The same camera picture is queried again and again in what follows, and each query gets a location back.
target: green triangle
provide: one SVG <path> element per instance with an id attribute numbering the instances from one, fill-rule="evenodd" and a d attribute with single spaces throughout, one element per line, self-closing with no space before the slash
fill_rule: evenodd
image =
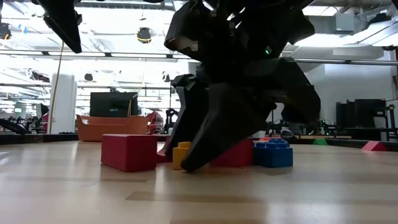
<path id="1" fill-rule="evenodd" d="M 327 146 L 328 143 L 326 142 L 325 139 L 315 139 L 313 141 L 313 144 L 319 145 L 319 146 Z"/>

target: wooden floor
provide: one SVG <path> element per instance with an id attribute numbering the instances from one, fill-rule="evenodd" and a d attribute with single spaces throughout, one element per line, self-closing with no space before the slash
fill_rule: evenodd
<path id="1" fill-rule="evenodd" d="M 0 146 L 0 223 L 396 224 L 398 153 L 296 145 L 291 169 L 127 174 L 99 144 Z"/>

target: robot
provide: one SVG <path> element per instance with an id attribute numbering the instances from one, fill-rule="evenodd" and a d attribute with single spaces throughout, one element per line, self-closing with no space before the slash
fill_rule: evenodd
<path id="1" fill-rule="evenodd" d="M 163 0 L 145 0 L 159 3 Z M 74 10 L 78 0 L 32 0 L 44 21 L 75 52 L 81 52 Z M 181 166 L 193 172 L 260 130 L 284 103 L 288 122 L 310 123 L 320 112 L 314 87 L 292 58 L 280 57 L 287 43 L 315 33 L 302 9 L 312 0 L 189 0 L 170 24 L 165 46 L 198 60 L 197 75 L 173 81 L 181 102 L 165 154 L 178 142 L 192 147 Z"/>

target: red triangle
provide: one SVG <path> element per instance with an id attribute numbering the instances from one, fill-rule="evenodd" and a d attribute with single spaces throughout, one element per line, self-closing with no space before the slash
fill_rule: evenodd
<path id="1" fill-rule="evenodd" d="M 369 141 L 366 145 L 362 148 L 365 151 L 390 151 L 383 143 L 378 141 Z"/>

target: orange container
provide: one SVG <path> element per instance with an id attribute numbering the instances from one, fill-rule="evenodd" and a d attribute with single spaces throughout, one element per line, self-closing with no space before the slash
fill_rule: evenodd
<path id="1" fill-rule="evenodd" d="M 101 142 L 103 134 L 147 134 L 148 118 L 99 118 L 76 116 L 79 140 Z"/>

